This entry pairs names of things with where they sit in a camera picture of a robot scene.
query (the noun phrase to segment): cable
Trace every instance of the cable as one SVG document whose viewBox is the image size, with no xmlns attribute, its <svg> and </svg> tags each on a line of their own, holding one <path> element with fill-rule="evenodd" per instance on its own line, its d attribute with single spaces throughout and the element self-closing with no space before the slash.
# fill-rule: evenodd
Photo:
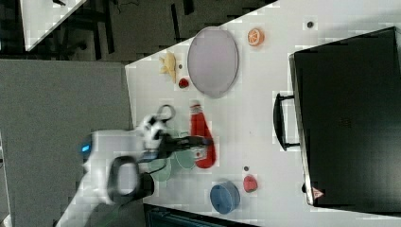
<svg viewBox="0 0 401 227">
<path fill-rule="evenodd" d="M 153 170 L 153 171 L 151 171 L 151 172 L 148 172 L 148 174 L 152 174 L 152 173 L 158 172 L 158 171 L 164 169 L 166 166 L 167 166 L 167 159 L 165 159 L 165 163 L 163 164 L 162 167 L 160 167 L 160 168 L 158 168 L 158 169 L 156 169 L 156 170 Z"/>
<path fill-rule="evenodd" d="M 118 9 L 118 15 L 121 14 L 121 6 L 126 6 L 126 5 L 135 5 L 139 6 L 139 0 L 136 0 L 136 2 L 128 2 L 128 3 L 119 3 L 119 0 L 117 1 L 117 9 Z"/>
</svg>

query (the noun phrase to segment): black object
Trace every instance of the black object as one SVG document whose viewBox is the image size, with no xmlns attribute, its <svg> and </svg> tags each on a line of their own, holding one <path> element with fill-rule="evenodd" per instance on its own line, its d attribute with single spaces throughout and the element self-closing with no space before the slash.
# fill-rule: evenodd
<svg viewBox="0 0 401 227">
<path fill-rule="evenodd" d="M 280 94 L 277 94 L 275 102 L 274 102 L 274 109 L 273 109 L 274 130 L 277 135 L 278 142 L 280 142 L 280 145 L 281 145 L 281 147 L 283 147 L 284 150 L 287 150 L 287 148 L 290 148 L 290 147 L 300 146 L 299 143 L 290 144 L 290 143 L 287 143 L 287 140 L 286 140 L 283 106 L 282 106 L 281 102 L 284 100 L 293 99 L 293 98 L 294 98 L 294 96 L 281 96 Z"/>
<path fill-rule="evenodd" d="M 175 4 L 171 4 L 171 18 L 174 25 L 175 40 L 178 43 L 180 41 L 180 29 L 178 27 L 177 10 L 175 8 Z"/>
<path fill-rule="evenodd" d="M 174 107 L 170 106 L 170 105 L 163 105 L 159 108 L 159 110 L 157 111 L 157 116 L 160 117 L 162 115 L 163 109 L 168 108 L 170 110 L 170 117 L 165 118 L 165 119 L 160 119 L 162 120 L 164 123 L 171 120 L 174 116 L 175 116 L 175 109 Z"/>
<path fill-rule="evenodd" d="M 144 203 L 146 223 L 148 227 L 159 226 L 197 226 L 197 227 L 252 227 L 254 225 L 231 220 L 212 218 L 180 210 L 169 209 Z"/>
<path fill-rule="evenodd" d="M 400 215 L 397 36 L 390 27 L 290 57 L 309 204 Z"/>
<path fill-rule="evenodd" d="M 96 1 L 90 1 L 90 6 L 92 11 L 96 11 Z M 87 22 L 88 28 L 86 30 L 90 30 L 94 34 L 94 49 L 95 49 L 95 58 L 97 60 L 101 59 L 101 48 L 100 48 L 100 34 L 97 22 Z M 82 22 L 77 22 L 76 25 L 82 25 Z"/>
<path fill-rule="evenodd" d="M 103 0 L 103 8 L 106 22 L 104 26 L 106 28 L 106 40 L 107 40 L 107 51 L 109 54 L 114 53 L 114 38 L 113 38 L 113 29 L 112 29 L 112 15 L 110 14 L 110 0 Z"/>
<path fill-rule="evenodd" d="M 185 136 L 183 138 L 172 138 L 170 134 L 163 134 L 162 141 L 157 152 L 156 159 L 168 158 L 173 152 L 180 152 L 190 148 L 202 148 L 212 143 L 201 136 Z"/>
<path fill-rule="evenodd" d="M 183 15 L 194 12 L 194 0 L 183 0 Z"/>
<path fill-rule="evenodd" d="M 312 28 L 315 24 L 313 22 L 308 22 L 306 25 L 308 28 Z"/>
<path fill-rule="evenodd" d="M 107 182 L 107 192 L 110 199 L 117 204 L 124 204 L 129 201 L 136 201 L 144 197 L 151 196 L 154 192 L 154 181 L 150 174 L 138 174 L 138 185 L 129 194 L 122 195 L 118 191 L 118 172 L 122 165 L 134 164 L 135 172 L 139 173 L 139 167 L 136 160 L 131 156 L 121 156 L 115 158 L 110 171 L 110 177 Z"/>
<path fill-rule="evenodd" d="M 63 2 L 60 1 L 60 0 L 53 0 L 53 2 L 56 3 L 56 4 L 59 4 L 60 6 L 65 7 L 65 3 L 63 3 Z"/>
</svg>

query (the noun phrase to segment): food item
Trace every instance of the food item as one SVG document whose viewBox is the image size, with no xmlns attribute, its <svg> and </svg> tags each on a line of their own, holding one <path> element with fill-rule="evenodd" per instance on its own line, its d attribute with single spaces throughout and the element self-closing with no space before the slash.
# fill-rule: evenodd
<svg viewBox="0 0 401 227">
<path fill-rule="evenodd" d="M 257 189 L 257 181 L 252 175 L 248 175 L 244 179 L 244 189 L 246 192 L 251 193 Z"/>
<path fill-rule="evenodd" d="M 265 41 L 265 34 L 259 28 L 254 28 L 248 32 L 248 43 L 252 46 L 257 46 Z"/>
<path fill-rule="evenodd" d="M 166 57 L 165 58 L 160 57 L 159 61 L 163 64 L 162 68 L 160 69 L 160 73 L 161 74 L 168 73 L 173 79 L 173 82 L 176 83 L 176 72 L 175 72 L 176 60 L 174 54 L 167 51 Z"/>
<path fill-rule="evenodd" d="M 187 86 L 189 86 L 189 82 L 187 79 L 180 79 L 180 82 L 178 82 L 178 86 L 180 86 L 180 88 L 186 88 Z"/>
</svg>

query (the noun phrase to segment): white table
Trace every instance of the white table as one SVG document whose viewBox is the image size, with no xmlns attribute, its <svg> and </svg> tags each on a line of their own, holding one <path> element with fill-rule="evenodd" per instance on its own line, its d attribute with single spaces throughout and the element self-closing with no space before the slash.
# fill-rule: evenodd
<svg viewBox="0 0 401 227">
<path fill-rule="evenodd" d="M 26 51 L 30 51 L 86 0 L 62 0 L 65 7 L 52 0 L 20 0 Z"/>
<path fill-rule="evenodd" d="M 311 29 L 306 27 L 309 21 L 315 23 Z M 292 90 L 291 53 L 394 25 L 401 26 L 401 2 L 397 0 L 282 0 L 251 12 L 221 26 L 235 38 L 239 68 L 235 85 L 220 99 L 210 99 L 194 86 L 181 90 L 169 76 L 159 75 L 158 58 L 165 50 L 126 66 L 134 122 L 167 103 L 177 109 L 171 127 L 188 131 L 190 100 L 199 99 L 217 142 L 218 162 L 212 168 L 181 169 L 167 185 L 159 183 L 155 194 L 144 202 L 258 226 L 399 226 L 401 219 L 307 205 L 301 191 L 300 152 L 296 148 L 284 152 L 272 125 L 275 95 Z M 262 27 L 267 37 L 257 48 L 247 43 L 247 32 L 255 26 Z M 188 76 L 185 61 L 191 41 L 168 49 L 183 64 L 183 69 L 177 67 L 177 81 Z M 286 109 L 289 142 L 295 142 L 292 101 Z M 249 173 L 258 180 L 259 188 L 252 194 L 242 187 L 243 166 L 249 166 Z M 209 201 L 210 189 L 222 179 L 234 182 L 241 194 L 239 207 L 226 216 L 217 213 Z"/>
</svg>

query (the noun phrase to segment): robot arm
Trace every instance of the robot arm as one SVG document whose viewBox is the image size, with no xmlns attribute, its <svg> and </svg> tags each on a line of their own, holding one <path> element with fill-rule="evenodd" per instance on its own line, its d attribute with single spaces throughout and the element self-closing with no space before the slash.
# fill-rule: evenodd
<svg viewBox="0 0 401 227">
<path fill-rule="evenodd" d="M 57 226 L 85 226 L 92 211 L 100 204 L 100 197 L 91 184 L 91 178 L 90 174 L 85 174 L 82 178 L 77 194 L 71 200 Z"/>
<path fill-rule="evenodd" d="M 169 118 L 161 117 L 164 107 L 171 111 Z M 174 151 L 209 145 L 208 140 L 198 136 L 171 138 L 166 133 L 166 121 L 174 114 L 174 109 L 165 105 L 157 114 L 146 116 L 134 131 L 94 132 L 90 137 L 92 142 L 82 147 L 82 151 L 89 156 L 83 165 L 87 173 L 56 226 L 83 227 L 92 211 L 101 203 L 122 204 L 149 196 L 142 189 L 146 183 L 153 188 L 153 181 L 149 174 L 140 174 L 140 163 L 168 158 Z M 132 176 L 126 181 L 132 181 L 132 184 L 130 190 L 122 191 L 117 179 L 121 166 L 126 165 L 131 165 L 128 170 Z"/>
</svg>

